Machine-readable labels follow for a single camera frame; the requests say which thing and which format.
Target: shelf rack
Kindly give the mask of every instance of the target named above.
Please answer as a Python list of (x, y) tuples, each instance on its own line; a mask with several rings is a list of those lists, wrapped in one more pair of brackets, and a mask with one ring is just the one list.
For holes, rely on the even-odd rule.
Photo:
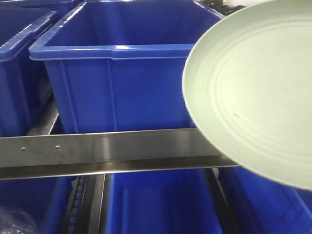
[[(237, 166), (196, 128), (55, 135), (59, 113), (51, 95), (27, 136), (0, 138), (0, 179), (84, 175), (77, 234), (104, 233), (110, 173), (205, 168), (221, 228), (240, 233), (212, 168)], [(78, 181), (62, 234), (68, 233)]]

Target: white plate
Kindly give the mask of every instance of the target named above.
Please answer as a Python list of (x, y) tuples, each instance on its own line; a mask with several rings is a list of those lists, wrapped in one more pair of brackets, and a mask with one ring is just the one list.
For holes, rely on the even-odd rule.
[(262, 176), (312, 189), (312, 1), (247, 7), (191, 51), (183, 95), (225, 155)]

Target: plate surface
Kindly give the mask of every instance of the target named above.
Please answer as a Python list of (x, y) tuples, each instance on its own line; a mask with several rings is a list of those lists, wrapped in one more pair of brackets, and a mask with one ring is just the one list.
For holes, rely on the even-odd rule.
[(270, 1), (221, 20), (191, 51), (183, 95), (218, 150), (312, 190), (312, 1)]

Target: plastic bag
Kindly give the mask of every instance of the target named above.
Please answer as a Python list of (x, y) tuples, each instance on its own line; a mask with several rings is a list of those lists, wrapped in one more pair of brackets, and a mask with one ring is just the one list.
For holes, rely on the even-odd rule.
[(39, 230), (22, 209), (1, 206), (0, 234), (39, 234)]

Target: plastic storage bin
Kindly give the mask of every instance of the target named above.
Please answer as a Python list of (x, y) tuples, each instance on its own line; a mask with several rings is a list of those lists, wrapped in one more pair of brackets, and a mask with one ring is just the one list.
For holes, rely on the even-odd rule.
[(312, 210), (307, 206), (312, 204), (312, 192), (275, 183), (240, 167), (219, 171), (243, 233), (312, 233)]
[(202, 170), (112, 174), (107, 234), (221, 234)]
[(31, 48), (67, 133), (190, 127), (182, 71), (221, 19), (191, 0), (87, 1)]
[(29, 214), (40, 234), (61, 231), (72, 190), (69, 177), (0, 181), (0, 206), (21, 208)]
[(34, 7), (57, 11), (58, 17), (70, 12), (81, 0), (0, 0), (0, 7)]
[(43, 62), (29, 46), (56, 20), (44, 9), (0, 7), (0, 137), (27, 133), (50, 92)]

